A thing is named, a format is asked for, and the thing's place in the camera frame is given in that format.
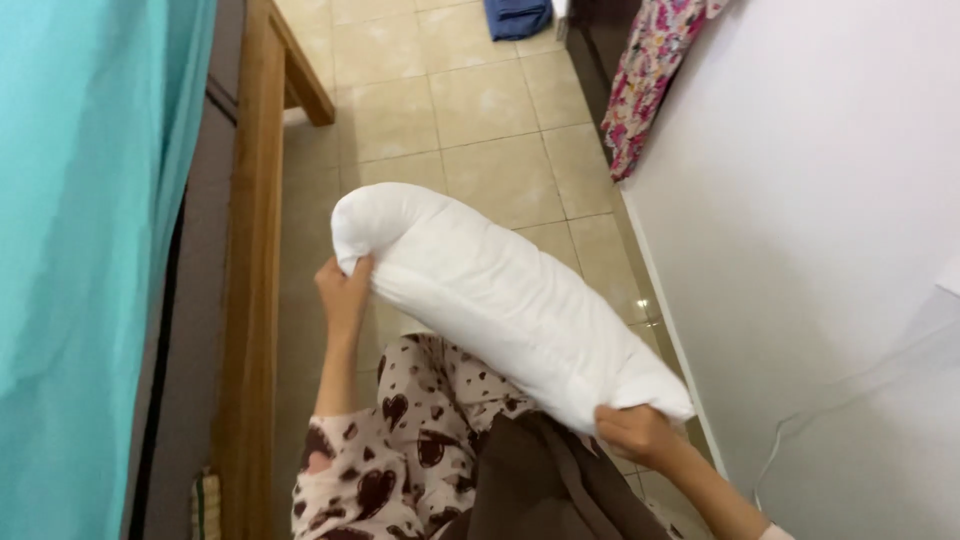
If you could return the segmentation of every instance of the brown fabric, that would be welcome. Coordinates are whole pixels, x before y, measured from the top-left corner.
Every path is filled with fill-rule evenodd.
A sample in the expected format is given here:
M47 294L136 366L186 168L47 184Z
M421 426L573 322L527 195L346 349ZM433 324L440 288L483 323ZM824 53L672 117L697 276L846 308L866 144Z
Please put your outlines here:
M477 459L473 509L442 540L670 540L606 454L541 412L494 418Z

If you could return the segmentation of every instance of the hand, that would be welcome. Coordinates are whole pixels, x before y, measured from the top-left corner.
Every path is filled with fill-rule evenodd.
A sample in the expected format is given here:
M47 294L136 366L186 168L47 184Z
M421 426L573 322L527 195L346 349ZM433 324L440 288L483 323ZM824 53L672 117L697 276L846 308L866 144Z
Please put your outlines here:
M649 405L622 410L600 405L593 416L597 434L611 445L614 454L655 471L668 468L685 443L666 417Z
M340 270L337 258L331 257L314 277L324 303L329 343L355 343L360 335L372 271L373 255L359 258L349 278Z

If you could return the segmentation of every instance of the person's left hand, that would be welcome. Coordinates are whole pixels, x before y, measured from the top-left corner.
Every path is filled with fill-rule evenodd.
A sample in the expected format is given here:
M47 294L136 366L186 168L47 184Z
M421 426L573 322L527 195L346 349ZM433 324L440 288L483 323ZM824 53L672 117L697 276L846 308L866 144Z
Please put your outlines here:
M367 299L370 297L372 272L373 255L359 258L349 278L340 269L337 258L331 257L314 277L324 303L326 336L331 342L352 342L360 334Z

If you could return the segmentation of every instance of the white wall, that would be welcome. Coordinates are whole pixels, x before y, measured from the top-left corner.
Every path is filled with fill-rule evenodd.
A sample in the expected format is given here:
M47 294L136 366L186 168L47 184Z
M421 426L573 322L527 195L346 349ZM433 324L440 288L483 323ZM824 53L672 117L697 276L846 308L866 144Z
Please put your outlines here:
M960 318L960 4L731 0L625 182L731 479L820 384ZM799 539L960 538L960 326L786 442L763 491Z

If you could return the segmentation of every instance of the pink floral cloth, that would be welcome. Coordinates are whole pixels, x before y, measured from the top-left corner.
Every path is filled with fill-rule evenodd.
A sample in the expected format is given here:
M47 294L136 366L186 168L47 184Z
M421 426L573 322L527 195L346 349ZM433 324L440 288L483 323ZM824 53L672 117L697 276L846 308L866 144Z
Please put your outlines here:
M647 0L636 14L600 125L607 132L607 146L613 148L615 182L634 172L667 83L704 19L715 17L727 1Z

